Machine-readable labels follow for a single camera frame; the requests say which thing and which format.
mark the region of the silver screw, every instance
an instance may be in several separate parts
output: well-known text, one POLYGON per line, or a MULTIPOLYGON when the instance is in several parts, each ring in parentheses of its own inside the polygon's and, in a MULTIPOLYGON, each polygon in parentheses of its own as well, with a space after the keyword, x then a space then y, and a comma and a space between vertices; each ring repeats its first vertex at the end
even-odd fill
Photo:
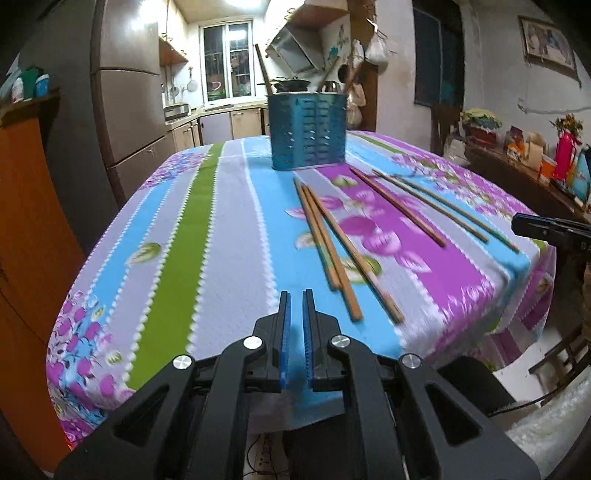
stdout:
POLYGON ((173 365, 178 370, 185 370, 186 368, 189 368, 192 363, 193 360, 191 360, 191 357, 188 355, 179 355, 173 360, 173 365))
POLYGON ((421 358, 414 353, 409 353, 402 357, 402 364, 408 368, 418 368, 421 365, 421 358))
POLYGON ((335 347, 345 348, 349 346, 351 340, 345 335, 335 335, 330 339, 330 343, 332 343, 335 347))
POLYGON ((250 336, 245 338, 242 344, 249 350, 256 350, 262 345, 262 340, 259 337, 250 336))

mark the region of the range hood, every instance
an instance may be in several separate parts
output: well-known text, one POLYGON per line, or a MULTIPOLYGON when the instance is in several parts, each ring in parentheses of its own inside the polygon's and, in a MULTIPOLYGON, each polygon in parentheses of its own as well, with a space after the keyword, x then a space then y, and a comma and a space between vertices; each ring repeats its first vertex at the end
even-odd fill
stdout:
POLYGON ((324 55, 320 33, 287 24, 269 47, 287 63, 294 74, 309 70, 324 70, 324 55))

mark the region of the cup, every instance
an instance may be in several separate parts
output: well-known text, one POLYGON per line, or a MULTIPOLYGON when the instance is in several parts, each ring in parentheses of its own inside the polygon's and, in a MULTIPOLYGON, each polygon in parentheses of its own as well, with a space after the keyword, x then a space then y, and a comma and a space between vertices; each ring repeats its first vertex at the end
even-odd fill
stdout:
POLYGON ((550 179, 554 176, 556 169, 556 162, 548 155, 542 155, 542 163, 540 165, 540 175, 538 181, 544 185, 550 184, 550 179))

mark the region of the tablecloth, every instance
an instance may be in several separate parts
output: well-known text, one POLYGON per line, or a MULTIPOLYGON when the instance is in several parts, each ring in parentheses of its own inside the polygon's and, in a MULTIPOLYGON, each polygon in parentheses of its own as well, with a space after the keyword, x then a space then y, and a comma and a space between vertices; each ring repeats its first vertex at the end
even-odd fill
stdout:
POLYGON ((192 148, 170 157, 130 198, 89 255, 51 334, 47 378, 70 446, 174 356, 221 353, 293 298, 288 389, 262 395, 260 429, 290 429, 339 413, 337 393, 306 385, 301 294, 339 319, 375 353, 415 352, 434 365, 461 353, 500 368, 539 337, 552 296, 556 252, 515 236, 511 218, 531 213, 486 180, 412 145, 371 132, 348 134, 346 159, 412 181, 502 232, 481 243, 447 216, 388 182, 382 185, 447 242, 439 247, 361 183, 348 165, 271 168, 268 137, 192 148), (352 323, 331 292, 293 177, 339 221, 406 321, 394 325, 333 238, 363 311, 352 323))

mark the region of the door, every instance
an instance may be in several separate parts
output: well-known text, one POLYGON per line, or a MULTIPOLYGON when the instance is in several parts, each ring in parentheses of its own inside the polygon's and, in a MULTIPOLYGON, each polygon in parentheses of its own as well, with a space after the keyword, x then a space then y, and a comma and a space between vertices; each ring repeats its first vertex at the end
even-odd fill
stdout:
POLYGON ((173 138, 174 147, 177 152, 193 148, 195 144, 193 142, 193 128, 191 127, 191 123, 175 128, 173 130, 173 138))
POLYGON ((230 112, 232 118, 232 136, 234 139, 257 137, 261 134, 261 109, 249 108, 230 112))
POLYGON ((107 146, 107 167, 166 135, 160 76, 143 72, 101 70, 100 98, 107 146))
POLYGON ((269 109, 262 109, 262 117, 265 122, 265 135, 271 135, 271 124, 269 123, 269 109))
POLYGON ((201 117, 203 145, 226 142, 232 139, 232 123, 229 113, 216 113, 201 117))
POLYGON ((119 195, 126 202, 148 180, 150 175, 174 153, 171 136, 143 148, 109 169, 109 175, 118 185, 119 195))
POLYGON ((94 66, 160 74, 158 25, 144 23, 142 9, 147 5, 142 6, 143 3, 138 0, 104 2, 102 25, 96 26, 100 28, 100 58, 93 59, 94 66))

